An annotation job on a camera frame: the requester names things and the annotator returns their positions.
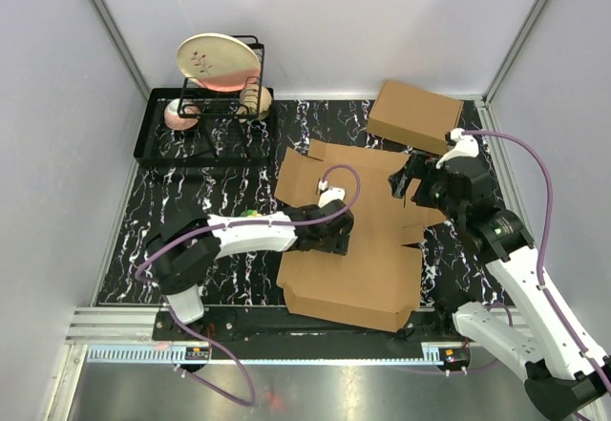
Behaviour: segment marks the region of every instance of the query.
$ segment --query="black tray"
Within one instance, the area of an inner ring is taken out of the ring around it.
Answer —
[[[268,89],[273,97],[273,90]],[[199,102],[215,101],[222,95],[197,89]],[[140,126],[134,158],[144,168],[157,167],[250,167],[271,166],[276,155],[277,121],[274,105],[269,116],[240,123],[235,111],[227,114],[203,111],[200,122],[184,131],[169,129],[163,121],[167,104],[184,96],[182,88],[156,88],[149,97]],[[233,104],[233,98],[227,98]]]

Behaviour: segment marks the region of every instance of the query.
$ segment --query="black marble table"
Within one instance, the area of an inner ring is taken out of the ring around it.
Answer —
[[[339,144],[406,151],[410,148],[366,131],[371,100],[276,101],[279,147],[276,166],[227,169],[212,175],[206,169],[173,169],[163,173],[138,169],[125,216],[116,240],[114,255],[97,295],[98,305],[158,305],[158,289],[136,282],[134,273],[144,259],[143,242],[152,229],[184,206],[199,205],[207,212],[238,216],[247,209],[272,213],[283,204],[273,198],[278,166],[286,147],[306,152],[311,139]],[[471,101],[463,107],[459,126],[480,128]],[[493,171],[487,146],[480,148]],[[421,304],[458,289],[484,302],[511,303],[504,289],[456,238],[446,221],[426,229],[420,244],[424,262]],[[201,286],[208,305],[283,305],[282,290],[276,286],[281,254],[247,253],[216,261]]]

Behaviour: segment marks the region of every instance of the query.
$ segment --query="cardboard box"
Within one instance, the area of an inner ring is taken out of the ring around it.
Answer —
[[[422,151],[448,152],[445,135],[456,128],[462,101],[387,80],[373,104],[367,131]]]
[[[317,203],[318,180],[337,163],[354,167],[362,182],[352,207],[354,227],[346,256],[320,251],[283,254],[277,284],[290,312],[396,331],[420,306],[422,252],[406,244],[422,242],[424,226],[444,217],[391,196],[389,175],[407,160],[405,154],[316,140],[307,156],[286,150],[275,196],[291,206]],[[347,170],[331,172],[328,181],[345,188],[347,200],[354,193],[355,181]]]

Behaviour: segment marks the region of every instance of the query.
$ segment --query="dish rack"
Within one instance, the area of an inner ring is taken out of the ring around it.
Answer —
[[[248,77],[249,91],[245,106],[243,91],[216,92],[206,89],[195,78],[185,78],[180,88],[156,88],[149,96],[140,126],[134,158],[144,168],[159,167],[259,167],[274,164],[277,146],[277,121],[272,104],[269,115],[258,120],[265,47],[256,36],[240,39],[261,60],[261,73]],[[273,90],[268,89],[273,98]],[[179,99],[179,116],[197,118],[188,130],[176,131],[165,125],[163,112],[173,99]]]

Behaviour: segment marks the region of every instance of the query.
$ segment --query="metal floor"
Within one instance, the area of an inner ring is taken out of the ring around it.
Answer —
[[[474,349],[472,368],[490,362]],[[542,420],[519,380],[499,365],[465,376],[416,375],[408,368],[249,367],[259,406],[245,409],[169,366],[85,364],[71,421],[160,420]],[[234,366],[200,374],[246,396]]]

